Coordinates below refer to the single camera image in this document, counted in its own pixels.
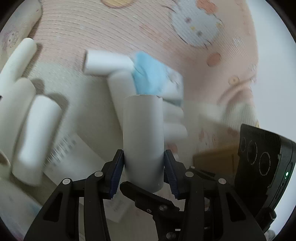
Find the pink floral pillow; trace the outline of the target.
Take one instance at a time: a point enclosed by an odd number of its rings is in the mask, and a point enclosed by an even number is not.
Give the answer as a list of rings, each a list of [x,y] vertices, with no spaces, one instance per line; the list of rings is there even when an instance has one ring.
[[[38,0],[26,0],[16,8],[1,30],[1,61],[6,62],[20,42],[29,36],[41,15]]]

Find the pink Hello Kitty bed sheet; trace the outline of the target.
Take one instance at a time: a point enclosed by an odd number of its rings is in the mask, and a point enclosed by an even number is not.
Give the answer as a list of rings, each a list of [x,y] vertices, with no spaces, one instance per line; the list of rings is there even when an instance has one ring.
[[[1,28],[1,217],[23,240],[66,177],[123,149],[186,166],[256,126],[246,1],[22,1]]]

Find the brown cardboard box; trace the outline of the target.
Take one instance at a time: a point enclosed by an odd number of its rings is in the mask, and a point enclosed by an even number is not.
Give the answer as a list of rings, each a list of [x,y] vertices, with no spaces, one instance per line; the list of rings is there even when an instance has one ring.
[[[239,164],[238,145],[197,153],[193,156],[193,164],[200,170],[235,176]]]

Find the blue white wipes pack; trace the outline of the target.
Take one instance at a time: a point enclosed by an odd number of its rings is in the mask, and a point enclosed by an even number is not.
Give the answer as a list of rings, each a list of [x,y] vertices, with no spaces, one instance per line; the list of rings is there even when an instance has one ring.
[[[184,101],[184,82],[180,73],[143,51],[132,56],[133,81],[137,94],[156,95],[176,106]]]

